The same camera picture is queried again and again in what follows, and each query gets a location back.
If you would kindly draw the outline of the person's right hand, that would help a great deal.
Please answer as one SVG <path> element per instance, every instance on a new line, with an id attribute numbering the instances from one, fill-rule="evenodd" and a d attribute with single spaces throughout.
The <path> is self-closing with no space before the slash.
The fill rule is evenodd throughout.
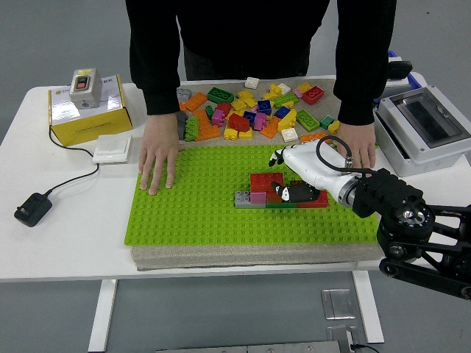
<path id="1" fill-rule="evenodd" d="M 138 161 L 140 189 L 154 196 L 166 164 L 166 188 L 172 188 L 176 176 L 177 155 L 184 149 L 179 141 L 177 114 L 150 115 L 142 137 Z"/>

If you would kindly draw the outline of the person's left hand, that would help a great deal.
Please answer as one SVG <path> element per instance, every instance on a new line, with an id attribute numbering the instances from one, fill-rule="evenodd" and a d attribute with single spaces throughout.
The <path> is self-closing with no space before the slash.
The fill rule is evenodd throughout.
<path id="1" fill-rule="evenodd" d="M 376 153 L 374 124 L 355 126 L 340 123 L 336 136 L 342 139 L 350 147 L 354 168 L 375 167 Z"/>

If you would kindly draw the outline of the robot right hand white shell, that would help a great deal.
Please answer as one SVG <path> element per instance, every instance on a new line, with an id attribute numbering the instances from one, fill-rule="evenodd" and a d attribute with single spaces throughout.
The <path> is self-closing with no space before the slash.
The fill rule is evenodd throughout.
<path id="1" fill-rule="evenodd" d="M 274 151 L 269 166 L 285 163 L 307 184 L 318 190 L 328 191 L 339 204 L 352 207 L 359 173 L 333 169 L 344 168 L 345 162 L 329 145 L 320 140 L 312 140 Z"/>

